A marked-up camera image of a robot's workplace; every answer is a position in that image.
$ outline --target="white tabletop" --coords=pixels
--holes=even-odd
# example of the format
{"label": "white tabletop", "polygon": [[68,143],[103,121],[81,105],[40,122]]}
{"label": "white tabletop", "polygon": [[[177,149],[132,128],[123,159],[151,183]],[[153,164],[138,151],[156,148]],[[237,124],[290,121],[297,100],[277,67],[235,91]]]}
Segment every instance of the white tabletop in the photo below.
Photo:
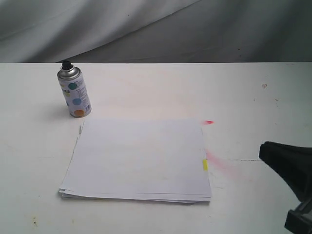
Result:
{"label": "white tabletop", "polygon": [[60,64],[0,64],[1,234],[287,233],[299,201],[258,153],[264,141],[312,146],[312,63],[76,65],[89,116],[214,121],[203,127],[212,201],[62,200],[84,119],[69,116]]}

